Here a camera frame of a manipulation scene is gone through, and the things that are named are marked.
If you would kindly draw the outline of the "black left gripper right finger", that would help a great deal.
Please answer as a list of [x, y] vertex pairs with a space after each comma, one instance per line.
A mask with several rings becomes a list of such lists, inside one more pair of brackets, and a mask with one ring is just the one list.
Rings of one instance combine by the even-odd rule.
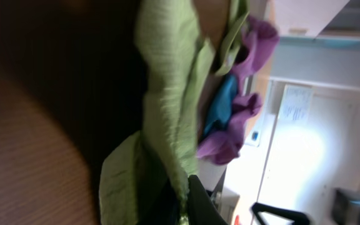
[[310, 225], [311, 220], [308, 216], [302, 212], [292, 211], [288, 209], [281, 209], [278, 207], [272, 207], [266, 204], [255, 202], [250, 210], [254, 214], [254, 217], [260, 225], [267, 225], [266, 221], [260, 216], [260, 213], [269, 213], [277, 217], [289, 219], [292, 221], [292, 225]]

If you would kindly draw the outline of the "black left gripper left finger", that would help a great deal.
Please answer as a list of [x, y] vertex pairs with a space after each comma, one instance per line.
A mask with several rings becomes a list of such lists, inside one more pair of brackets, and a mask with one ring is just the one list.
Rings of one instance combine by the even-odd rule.
[[196, 175], [188, 177], [187, 214], [190, 225], [227, 225]]

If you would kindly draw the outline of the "light green cloth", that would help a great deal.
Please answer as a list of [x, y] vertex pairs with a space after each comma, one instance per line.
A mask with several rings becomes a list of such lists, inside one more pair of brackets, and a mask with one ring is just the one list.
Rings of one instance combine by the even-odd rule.
[[168, 189], [176, 222], [188, 223], [188, 177], [198, 172], [198, 101], [215, 50], [201, 34], [192, 1], [141, 3], [135, 43], [147, 66], [143, 124], [103, 162], [99, 185], [102, 224], [136, 224], [154, 213]]

